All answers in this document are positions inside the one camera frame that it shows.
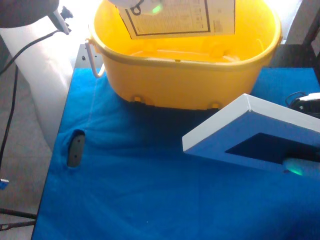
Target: blue connector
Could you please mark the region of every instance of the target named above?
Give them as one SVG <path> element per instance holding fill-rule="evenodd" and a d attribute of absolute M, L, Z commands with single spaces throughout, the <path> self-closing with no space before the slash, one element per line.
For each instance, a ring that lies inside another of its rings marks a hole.
<path fill-rule="evenodd" d="M 0 190 L 5 190 L 8 184 L 9 184 L 8 180 L 0 179 Z"/>

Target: white device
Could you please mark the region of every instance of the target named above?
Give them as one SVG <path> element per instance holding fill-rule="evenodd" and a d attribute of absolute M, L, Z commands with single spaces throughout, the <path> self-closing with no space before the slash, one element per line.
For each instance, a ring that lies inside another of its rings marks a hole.
<path fill-rule="evenodd" d="M 109 0 L 109 2 L 117 7 L 130 9 L 136 16 L 156 15 L 163 9 L 162 0 Z"/>

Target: white label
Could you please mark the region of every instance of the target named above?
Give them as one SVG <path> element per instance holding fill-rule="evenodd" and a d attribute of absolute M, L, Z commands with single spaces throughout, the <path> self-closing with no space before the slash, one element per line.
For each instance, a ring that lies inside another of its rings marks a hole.
<path fill-rule="evenodd" d="M 235 33 L 235 0 L 164 0 L 157 15 L 119 8 L 132 39 L 229 35 Z"/>

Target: blue fabric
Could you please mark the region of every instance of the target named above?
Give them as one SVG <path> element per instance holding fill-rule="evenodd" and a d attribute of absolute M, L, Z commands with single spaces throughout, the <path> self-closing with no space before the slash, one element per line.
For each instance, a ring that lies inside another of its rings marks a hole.
<path fill-rule="evenodd" d="M 263 69 L 252 94 L 284 104 L 320 92 L 312 69 Z M 318 181 L 184 154 L 181 138 L 213 114 L 132 104 L 76 69 L 34 240 L 318 240 Z M 81 165 L 66 165 L 85 132 Z"/>

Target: green light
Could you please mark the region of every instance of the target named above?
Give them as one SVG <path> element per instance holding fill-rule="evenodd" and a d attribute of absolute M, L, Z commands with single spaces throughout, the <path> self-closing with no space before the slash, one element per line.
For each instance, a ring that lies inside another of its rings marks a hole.
<path fill-rule="evenodd" d="M 298 169 L 289 169 L 290 172 L 302 176 L 302 171 Z"/>
<path fill-rule="evenodd" d="M 153 10 L 152 10 L 152 13 L 153 14 L 156 14 L 157 12 L 161 11 L 162 10 L 162 5 L 158 5 L 156 6 Z"/>

